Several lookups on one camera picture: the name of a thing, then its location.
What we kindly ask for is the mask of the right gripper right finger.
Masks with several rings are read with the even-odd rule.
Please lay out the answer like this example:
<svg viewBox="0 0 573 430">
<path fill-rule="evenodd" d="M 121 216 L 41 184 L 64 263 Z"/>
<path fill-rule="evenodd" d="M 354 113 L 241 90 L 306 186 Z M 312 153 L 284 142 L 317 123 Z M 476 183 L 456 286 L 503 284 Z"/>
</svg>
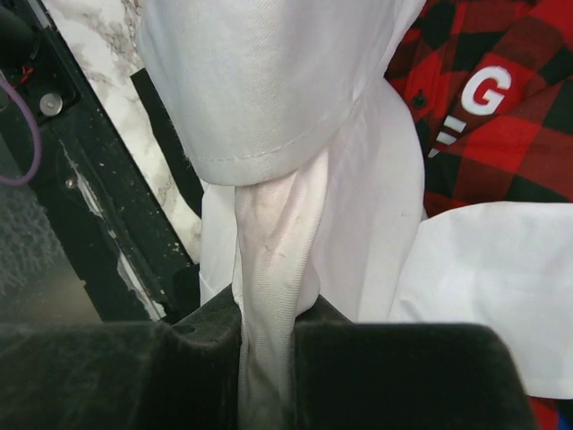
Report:
<svg viewBox="0 0 573 430">
<path fill-rule="evenodd" d="M 535 429 L 509 350 L 466 323 L 352 323 L 325 300 L 294 331 L 296 429 Z"/>
</svg>

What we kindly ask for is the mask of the white shirt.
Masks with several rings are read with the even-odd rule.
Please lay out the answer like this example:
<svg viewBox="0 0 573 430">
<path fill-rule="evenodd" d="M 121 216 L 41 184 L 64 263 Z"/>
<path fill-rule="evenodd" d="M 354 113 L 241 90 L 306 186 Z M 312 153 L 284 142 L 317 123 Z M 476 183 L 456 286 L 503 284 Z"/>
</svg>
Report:
<svg viewBox="0 0 573 430">
<path fill-rule="evenodd" d="M 325 297 L 391 310 L 424 207 L 425 157 L 387 79 L 429 1 L 148 1 L 138 46 L 205 184 L 201 301 L 243 320 L 239 426 L 283 429 L 295 319 Z"/>
</svg>

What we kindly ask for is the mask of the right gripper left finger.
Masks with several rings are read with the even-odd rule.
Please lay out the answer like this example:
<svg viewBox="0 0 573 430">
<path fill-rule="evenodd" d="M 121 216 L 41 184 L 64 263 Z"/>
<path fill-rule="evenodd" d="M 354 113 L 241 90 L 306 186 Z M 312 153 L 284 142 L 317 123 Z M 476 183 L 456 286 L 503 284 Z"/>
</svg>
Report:
<svg viewBox="0 0 573 430">
<path fill-rule="evenodd" d="M 4 429 L 234 429 L 241 316 L 225 289 L 180 322 L 5 324 Z"/>
</svg>

